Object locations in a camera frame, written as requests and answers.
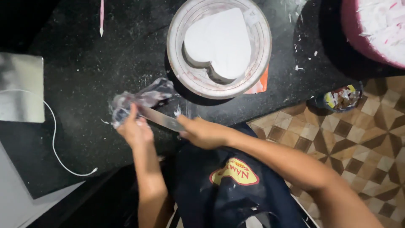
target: knife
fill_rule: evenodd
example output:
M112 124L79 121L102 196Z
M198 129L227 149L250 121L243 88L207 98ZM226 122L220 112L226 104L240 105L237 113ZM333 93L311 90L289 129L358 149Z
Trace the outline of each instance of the knife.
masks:
M145 119L148 119L161 126L169 128L172 131L176 131L176 132L185 131L184 127L175 118L172 118L161 112L158 112L156 110L153 110L151 108L148 108L148 107L145 107L142 105L137 105L137 106L138 106L140 115L142 117L145 117Z

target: plastic bag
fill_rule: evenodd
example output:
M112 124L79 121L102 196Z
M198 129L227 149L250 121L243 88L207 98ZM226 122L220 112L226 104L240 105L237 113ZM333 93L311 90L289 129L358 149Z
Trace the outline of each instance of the plastic bag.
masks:
M110 104L113 116L111 124L116 129L122 124L130 113L131 103L151 108L157 105L161 100L171 98L173 94L173 82L164 77L160 77L137 94L125 91L120 95L116 95Z

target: tiled floor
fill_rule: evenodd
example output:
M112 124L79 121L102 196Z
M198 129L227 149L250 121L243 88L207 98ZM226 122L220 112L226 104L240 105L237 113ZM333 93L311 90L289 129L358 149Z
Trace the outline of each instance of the tiled floor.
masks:
M405 76L370 80L347 113L305 103L249 123L256 134L307 153L350 184L386 228L405 227ZM322 227L312 198L290 186Z

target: black granite countertop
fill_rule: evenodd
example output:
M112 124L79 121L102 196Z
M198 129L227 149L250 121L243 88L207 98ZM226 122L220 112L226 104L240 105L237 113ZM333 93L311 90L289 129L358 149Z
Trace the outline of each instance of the black granite countertop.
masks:
M108 104L115 94L136 93L158 77L173 80L179 93L160 112L174 117L180 108L190 118L232 125L355 80L403 74L350 47L340 29L339 0L255 2L273 36L267 91L213 101L186 90L167 61L168 28L184 1L105 0L100 37L99 0L62 0L28 53L44 58L45 100L56 114L55 147L63 163L77 173L98 167L93 176L131 164L130 148L102 120L111 121ZM296 71L296 65L304 70ZM0 141L33 198L86 179L57 161L51 147L53 119L49 110L45 115L43 124L0 122ZM152 127L158 152L172 151L177 135Z

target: person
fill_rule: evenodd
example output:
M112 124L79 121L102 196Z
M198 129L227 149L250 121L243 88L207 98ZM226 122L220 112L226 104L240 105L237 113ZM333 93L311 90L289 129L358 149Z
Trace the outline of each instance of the person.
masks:
M139 227L166 227L173 215L173 203L160 170L153 132L145 119L136 119L136 113L136 106L132 104L130 115L117 131L125 138L133 153L139 187ZM181 171L182 174L176 174L183 175L176 177L181 191L177 197L174 196L174 200L180 210L184 227L229 227L228 225L232 224L229 220L237 220L237 224L240 224L238 219L241 215L246 212L249 216L254 215L257 208L270 210L267 212L268 215L273 215L274 220L279 220L276 223L272 222L271 227L302 227L301 222L292 221L296 220L296 216L293 216L296 207L290 206L293 204L293 200L284 179L306 191L313 198L319 208L324 227L382 227L344 179L309 155L281 144L258 139L254 135L250 136L249 133L246 133L248 131L243 132L201 118L192 120L180 115L177 119L185 129L180 136L187 139L192 144L191 146L199 148L193 153L191 147L188 147L185 151L180 150L178 154L178 156L184 154L185 159L179 159L177 163L190 164L183 166L185 169ZM222 150L221 148L232 149L233 155L222 160L218 159L220 156L216 156L215 151ZM215 168L217 171L211 174L211 182L202 180L204 178L199 176L204 173L202 168L215 167L216 163L221 163L219 165L222 168ZM240 175L237 176L239 172L245 173L242 179ZM253 178L254 183L243 183L248 176ZM218 190L219 186L225 182L230 183L230 187L226 186L222 190ZM233 191L238 190L239 187L241 190L235 194ZM203 200L199 199L200 195L204 195ZM232 198L238 198L237 201L231 202L232 206L226 202L232 200L231 197L227 198L229 195ZM263 201L260 204L257 203L257 207L251 207L251 202L257 202L260 197L270 202ZM205 202L212 198L214 198L214 203ZM246 205L249 206L249 211L245 210L243 214L237 216L231 215L238 213L238 210L234 210L234 208L239 208L241 211ZM204 211L207 206L212 211Z

